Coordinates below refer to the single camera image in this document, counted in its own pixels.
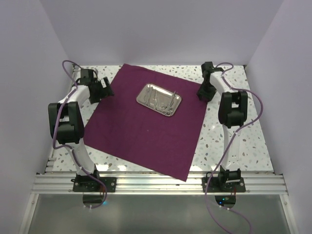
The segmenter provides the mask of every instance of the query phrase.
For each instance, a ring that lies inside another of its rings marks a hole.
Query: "speckled table surface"
[[[108,77],[112,82],[121,66],[83,66],[84,68],[96,68],[99,71],[98,77]],[[200,66],[142,66],[150,70],[162,72],[171,76],[187,79],[196,83],[202,83],[203,78]],[[227,72],[226,78],[234,87],[249,89],[248,81],[243,66],[235,66]],[[220,160],[223,153],[223,129],[218,122],[218,109],[221,96],[216,93],[214,99],[207,104],[205,119],[198,137],[198,144],[194,153],[190,172],[210,171]],[[81,108],[83,122],[86,125],[96,104],[86,101]],[[256,117],[256,109],[253,97],[249,95],[247,121]],[[87,146],[87,151],[99,171],[127,171],[147,172],[147,168],[130,163],[123,159],[114,157],[107,153],[95,150]],[[240,137],[240,166],[242,171],[252,172],[273,172],[269,152],[263,137],[259,122],[243,129]],[[53,172],[75,171],[75,166],[67,151],[62,148],[52,152],[53,164],[50,170]]]

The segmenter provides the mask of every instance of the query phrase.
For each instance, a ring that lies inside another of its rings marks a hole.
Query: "metal tray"
[[[164,116],[173,116],[182,101],[181,96],[154,84],[144,86],[136,101]]]

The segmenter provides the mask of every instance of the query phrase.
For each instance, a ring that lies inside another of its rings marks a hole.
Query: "table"
[[[98,70],[98,77],[108,77],[113,81],[121,65],[113,66],[82,66]],[[142,66],[150,70],[162,72],[171,76],[202,83],[202,73],[199,66],[173,66],[173,65],[148,65]],[[79,78],[79,69],[74,69],[74,77]],[[249,89],[248,80],[243,66],[234,66],[234,69],[227,72],[226,78],[234,87]],[[256,118],[256,109],[253,97],[248,96],[248,118],[247,121]],[[223,129],[218,121],[218,109],[221,96],[216,93],[214,99],[207,104],[203,126],[198,138],[198,144],[194,154],[190,172],[211,171],[214,169],[223,153]],[[87,124],[97,103],[90,104],[86,101],[81,108],[81,115],[84,125]],[[147,168],[130,163],[126,160],[114,157],[107,153],[95,150],[87,146],[90,158],[97,165],[100,172],[151,172]],[[241,132],[240,138],[240,166],[242,171],[247,172],[273,172],[270,155],[263,137],[259,122],[248,126]],[[51,155],[46,167],[47,173],[74,172],[75,166],[67,151],[62,148],[51,150]]]

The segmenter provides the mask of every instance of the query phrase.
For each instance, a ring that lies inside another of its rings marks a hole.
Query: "terrazzo tabletop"
[[[98,77],[108,77],[112,82],[116,73],[121,66],[82,66],[83,68],[91,68],[98,70]],[[199,66],[163,66],[149,65],[142,66],[150,70],[190,80],[196,83],[202,83],[202,73]],[[78,69],[74,70],[74,77],[79,78]],[[247,77],[243,66],[235,66],[234,69],[227,72],[226,79],[230,81],[234,87],[249,89]],[[198,143],[194,153],[193,162],[190,172],[195,171],[211,171],[215,168],[223,154],[223,129],[218,121],[218,109],[221,96],[216,93],[213,100],[207,104],[204,122],[198,136]],[[81,115],[84,125],[87,124],[93,111],[97,107],[97,103],[90,104],[87,100],[81,107]],[[247,122],[256,118],[257,113],[254,106],[253,97],[248,94],[248,118]],[[259,121],[252,126],[241,131],[239,146],[239,163],[242,171],[251,172],[273,172],[269,152],[263,137],[262,129]],[[107,153],[95,150],[86,146],[90,158],[97,165],[100,172],[104,171],[127,171],[127,172],[150,172],[150,169],[130,163],[126,160],[114,157]],[[51,151],[50,163],[46,168],[46,172],[71,172],[76,171],[73,161],[67,151],[62,148]]]

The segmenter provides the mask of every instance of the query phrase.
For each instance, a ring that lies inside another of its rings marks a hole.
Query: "gray wall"
[[[47,106],[69,81],[66,53],[39,0],[0,1],[0,32],[0,233],[15,234],[47,161]]]
[[[83,64],[247,64],[282,0],[41,0]]]
[[[264,101],[263,132],[283,173],[300,233],[311,233],[312,2],[285,0],[247,66]]]

